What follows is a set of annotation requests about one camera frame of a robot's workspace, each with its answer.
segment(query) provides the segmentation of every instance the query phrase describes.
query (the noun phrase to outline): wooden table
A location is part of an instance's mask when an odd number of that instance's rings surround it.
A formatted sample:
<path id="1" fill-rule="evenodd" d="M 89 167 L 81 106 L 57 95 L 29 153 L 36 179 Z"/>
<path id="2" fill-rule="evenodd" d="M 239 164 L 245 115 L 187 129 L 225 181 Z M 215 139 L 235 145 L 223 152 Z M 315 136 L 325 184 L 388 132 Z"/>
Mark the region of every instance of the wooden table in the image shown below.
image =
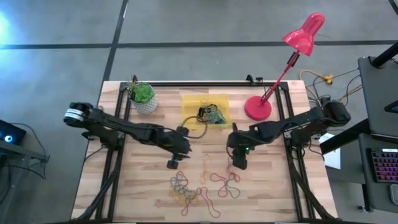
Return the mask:
<path id="1" fill-rule="evenodd" d="M 299 114 L 310 109 L 305 86 L 302 81 L 287 81 L 294 113 Z M 99 98 L 99 105 L 105 112 L 114 114 L 120 82 L 105 82 Z M 130 112 L 130 121 L 139 123 L 161 124 L 168 128 L 176 128 L 182 121 L 181 95 L 184 94 L 228 94 L 231 119 L 238 128 L 247 130 L 256 123 L 244 113 L 246 99 L 253 95 L 262 95 L 263 87 L 154 87 L 159 99 L 159 106 L 153 114 L 141 115 L 136 110 Z M 270 99 L 272 113 L 268 120 L 278 121 L 278 110 L 275 97 Z M 202 130 L 191 131 L 190 135 L 199 135 Z M 191 159 L 180 162 L 182 170 L 189 180 L 189 189 L 206 186 L 214 208 L 221 212 L 219 218 L 210 216 L 206 202 L 200 197 L 200 203 L 189 207 L 186 216 L 181 215 L 183 205 L 179 205 L 169 197 L 170 178 L 176 170 L 166 168 L 171 154 L 154 146 L 145 146 L 127 138 L 124 148 L 118 196 L 116 199 L 115 222 L 274 222 L 297 221 L 294 208 L 292 187 L 286 162 L 283 138 L 276 139 L 272 144 L 257 146 L 248 155 L 248 168 L 240 170 L 232 168 L 241 176 L 238 183 L 231 185 L 241 190 L 237 199 L 230 196 L 220 198 L 217 193 L 221 182 L 212 182 L 209 175 L 216 172 L 227 176 L 227 155 L 225 144 L 230 129 L 209 129 L 201 139 L 190 139 Z M 87 154 L 100 148 L 100 143 L 93 141 L 88 146 Z M 208 154 L 208 174 L 206 184 L 200 183 L 204 155 Z M 84 164 L 72 217 L 78 217 L 91 203 L 98 193 L 103 175 L 106 150 L 90 157 Z M 330 214 L 337 217 L 336 208 L 326 174 L 322 157 L 307 150 L 304 157 L 308 181 L 312 192 Z M 302 207 L 307 215 L 305 200 L 300 190 Z M 104 216 L 107 201 L 105 200 Z"/>

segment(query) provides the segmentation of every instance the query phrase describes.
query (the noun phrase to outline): keyboard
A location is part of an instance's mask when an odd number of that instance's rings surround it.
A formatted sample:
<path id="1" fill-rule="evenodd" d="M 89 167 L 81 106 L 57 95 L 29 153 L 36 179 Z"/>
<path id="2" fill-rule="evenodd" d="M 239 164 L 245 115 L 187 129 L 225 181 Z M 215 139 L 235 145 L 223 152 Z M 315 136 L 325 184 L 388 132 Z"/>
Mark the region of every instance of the keyboard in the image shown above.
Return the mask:
<path id="1" fill-rule="evenodd" d="M 369 149 L 377 183 L 398 184 L 398 149 Z"/>

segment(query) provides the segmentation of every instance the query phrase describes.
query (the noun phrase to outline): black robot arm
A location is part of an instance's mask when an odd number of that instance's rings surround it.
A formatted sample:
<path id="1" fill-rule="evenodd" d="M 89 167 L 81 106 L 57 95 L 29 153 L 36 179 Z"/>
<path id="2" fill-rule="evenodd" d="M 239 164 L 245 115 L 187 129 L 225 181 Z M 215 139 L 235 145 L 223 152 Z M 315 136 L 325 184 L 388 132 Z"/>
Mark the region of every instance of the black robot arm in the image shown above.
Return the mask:
<path id="1" fill-rule="evenodd" d="M 326 130 L 328 127 L 344 126 L 351 116 L 342 103 L 322 99 L 323 106 L 298 114 L 282 121 L 264 121 L 251 125 L 248 131 L 238 130 L 233 124 L 233 132 L 228 136 L 228 147 L 232 148 L 233 165 L 246 169 L 246 155 L 255 146 L 269 144 L 281 134 L 290 131 L 291 146 L 304 147 L 312 135 Z"/>
<path id="2" fill-rule="evenodd" d="M 87 129 L 90 135 L 98 136 L 101 143 L 115 149 L 121 147 L 124 136 L 120 133 L 124 133 L 141 144 L 169 151 L 172 153 L 172 159 L 167 163 L 169 169 L 176 169 L 178 161 L 189 158 L 187 154 L 191 151 L 189 141 L 184 137 L 188 136 L 187 128 L 178 127 L 175 131 L 158 124 L 128 122 L 89 103 L 70 103 L 63 121 L 69 126 Z"/>

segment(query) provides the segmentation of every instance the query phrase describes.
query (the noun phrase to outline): yellow container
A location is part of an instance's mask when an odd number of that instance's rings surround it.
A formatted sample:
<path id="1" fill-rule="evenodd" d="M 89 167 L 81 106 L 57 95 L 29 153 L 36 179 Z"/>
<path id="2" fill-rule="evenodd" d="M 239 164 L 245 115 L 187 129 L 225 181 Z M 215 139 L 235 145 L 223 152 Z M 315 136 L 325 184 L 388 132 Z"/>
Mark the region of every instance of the yellow container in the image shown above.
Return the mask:
<path id="1" fill-rule="evenodd" d="M 214 104 L 222 112 L 225 124 L 209 124 L 208 128 L 230 128 L 231 120 L 229 118 L 229 103 L 227 94 L 205 94 L 205 95 L 182 95 L 182 119 L 190 116 L 196 116 L 201 106 Z M 189 119 L 185 125 L 188 129 L 201 129 L 203 123 L 195 118 Z"/>

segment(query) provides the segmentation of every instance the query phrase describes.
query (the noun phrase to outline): concrete floor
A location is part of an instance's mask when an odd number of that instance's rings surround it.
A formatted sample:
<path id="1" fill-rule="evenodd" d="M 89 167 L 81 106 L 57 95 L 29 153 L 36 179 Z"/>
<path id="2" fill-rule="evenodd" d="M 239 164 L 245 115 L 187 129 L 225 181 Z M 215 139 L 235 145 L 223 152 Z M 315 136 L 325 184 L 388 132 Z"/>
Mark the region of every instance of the concrete floor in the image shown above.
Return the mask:
<path id="1" fill-rule="evenodd" d="M 0 44 L 110 44 L 122 0 L 0 1 Z M 325 25 L 316 40 L 394 40 L 398 17 L 387 0 L 130 0 L 119 43 L 281 41 L 307 16 L 320 11 Z M 378 55 L 388 45 L 316 46 L 301 56 L 285 79 L 311 69 L 334 74 L 358 67 L 357 58 Z M 29 174 L 18 186 L 7 223 L 50 223 L 70 218 L 87 141 L 62 122 L 71 101 L 96 104 L 110 49 L 0 50 L 0 119 L 31 125 L 51 160 L 47 180 Z M 275 80 L 290 47 L 117 49 L 110 80 L 136 74 L 145 80 L 242 80 L 247 74 Z M 320 95 L 339 98 L 359 72 L 318 85 Z M 314 76 L 305 75 L 306 84 Z M 358 85 L 356 80 L 352 87 Z M 353 119 L 366 118 L 362 92 L 349 98 Z M 25 145 L 40 150 L 28 136 Z M 339 217 L 394 223 L 398 215 L 359 213 L 360 185 L 330 183 Z"/>

